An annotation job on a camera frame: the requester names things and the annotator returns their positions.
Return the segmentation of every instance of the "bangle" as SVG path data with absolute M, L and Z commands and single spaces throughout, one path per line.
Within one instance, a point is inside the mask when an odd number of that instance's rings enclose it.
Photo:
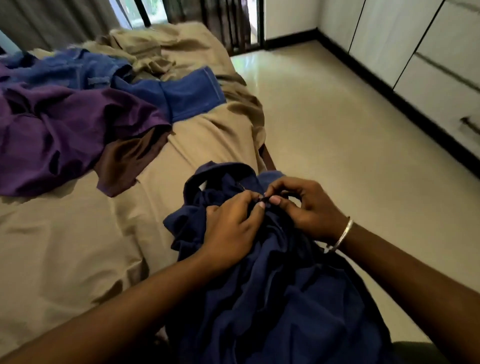
M 327 254 L 327 253 L 333 253 L 335 252 L 335 250 L 337 250 L 340 246 L 340 244 L 342 243 L 342 241 L 345 239 L 345 237 L 347 236 L 348 232 L 350 231 L 350 229 L 352 228 L 353 226 L 353 220 L 352 218 L 349 216 L 348 217 L 348 224 L 347 224 L 347 227 L 345 228 L 345 230 L 343 230 L 343 234 L 342 236 L 340 236 L 340 239 L 338 239 L 338 241 L 336 242 L 336 244 L 328 249 L 328 250 L 324 250 L 324 253 Z

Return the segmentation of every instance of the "person's right arm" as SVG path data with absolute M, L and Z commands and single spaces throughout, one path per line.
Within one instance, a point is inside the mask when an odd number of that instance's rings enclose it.
M 280 197 L 300 195 L 302 206 Z M 273 182 L 265 196 L 284 209 L 297 228 L 334 244 L 348 218 L 319 183 L 292 177 Z M 340 250 L 368 272 L 453 363 L 480 363 L 480 294 L 354 224 Z

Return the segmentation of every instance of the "person's left hand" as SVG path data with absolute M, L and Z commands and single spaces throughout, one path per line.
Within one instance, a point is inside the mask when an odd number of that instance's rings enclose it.
M 204 254 L 212 267 L 224 271 L 244 258 L 253 245 L 265 215 L 265 203 L 255 205 L 247 218 L 249 203 L 262 195 L 244 191 L 222 206 L 207 207 L 204 243 L 198 253 Z

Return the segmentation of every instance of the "fingernail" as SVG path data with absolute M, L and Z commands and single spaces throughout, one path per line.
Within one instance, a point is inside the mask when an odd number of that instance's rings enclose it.
M 272 196 L 272 197 L 270 197 L 269 201 L 274 205 L 279 205 L 280 201 L 282 201 L 282 200 L 278 196 Z

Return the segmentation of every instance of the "hand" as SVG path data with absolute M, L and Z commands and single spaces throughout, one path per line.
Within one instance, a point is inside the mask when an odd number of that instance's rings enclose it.
M 198 253 L 204 254 L 213 269 L 222 272 L 244 258 L 253 245 L 265 215 L 265 203 L 259 202 L 247 218 L 252 200 L 262 195 L 244 191 L 222 206 L 207 207 L 204 243 Z
M 301 197 L 301 207 L 276 194 L 293 192 Z M 294 177 L 282 177 L 265 192 L 270 203 L 280 206 L 292 218 L 295 226 L 312 239 L 335 244 L 348 224 L 318 182 Z

